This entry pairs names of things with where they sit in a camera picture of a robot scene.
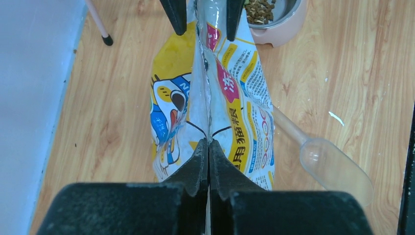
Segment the pet food bag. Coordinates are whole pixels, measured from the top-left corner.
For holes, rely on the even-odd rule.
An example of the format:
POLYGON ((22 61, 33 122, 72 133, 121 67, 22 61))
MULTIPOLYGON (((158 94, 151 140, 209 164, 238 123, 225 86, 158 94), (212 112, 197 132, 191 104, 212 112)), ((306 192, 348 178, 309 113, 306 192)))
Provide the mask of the pet food bag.
POLYGON ((189 160, 199 140, 216 140, 236 169, 271 190, 273 105, 246 13, 230 41, 226 9, 223 0, 190 1, 186 32, 171 35, 154 58, 153 170, 162 182, 189 160))

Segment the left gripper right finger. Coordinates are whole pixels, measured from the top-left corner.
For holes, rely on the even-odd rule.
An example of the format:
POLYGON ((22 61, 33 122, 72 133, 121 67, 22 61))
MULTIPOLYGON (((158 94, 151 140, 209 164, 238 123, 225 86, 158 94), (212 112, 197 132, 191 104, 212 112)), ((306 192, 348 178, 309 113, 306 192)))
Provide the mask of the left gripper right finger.
POLYGON ((358 202, 339 191, 268 191, 209 145, 213 235, 370 235, 358 202))

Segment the clear plastic scoop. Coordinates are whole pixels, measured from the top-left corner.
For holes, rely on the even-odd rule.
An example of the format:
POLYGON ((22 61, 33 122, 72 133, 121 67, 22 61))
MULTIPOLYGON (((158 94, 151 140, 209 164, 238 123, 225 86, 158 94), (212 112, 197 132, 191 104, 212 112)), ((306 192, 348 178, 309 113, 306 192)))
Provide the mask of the clear plastic scoop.
POLYGON ((273 119, 275 125, 298 144, 303 169, 326 190, 347 192, 361 206, 373 201, 371 179, 347 154, 327 139, 307 135, 276 106, 273 119))

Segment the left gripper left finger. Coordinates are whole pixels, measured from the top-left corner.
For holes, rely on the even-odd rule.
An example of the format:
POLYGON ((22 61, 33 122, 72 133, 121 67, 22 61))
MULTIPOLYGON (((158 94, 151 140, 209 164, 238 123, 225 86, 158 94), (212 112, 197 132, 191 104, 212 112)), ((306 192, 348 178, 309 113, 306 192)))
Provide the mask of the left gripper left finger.
POLYGON ((208 143, 160 183, 73 183, 53 199, 40 235, 203 235, 208 143))

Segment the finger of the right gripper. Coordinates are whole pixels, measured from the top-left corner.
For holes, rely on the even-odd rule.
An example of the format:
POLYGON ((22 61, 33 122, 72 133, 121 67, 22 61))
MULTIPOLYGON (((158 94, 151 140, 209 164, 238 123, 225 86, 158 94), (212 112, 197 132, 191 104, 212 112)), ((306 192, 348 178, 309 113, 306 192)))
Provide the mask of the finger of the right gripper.
POLYGON ((175 31, 179 36, 187 30, 186 0, 160 0, 160 3, 175 31))
POLYGON ((226 0, 227 39, 231 42, 235 40, 244 4, 245 0, 226 0))

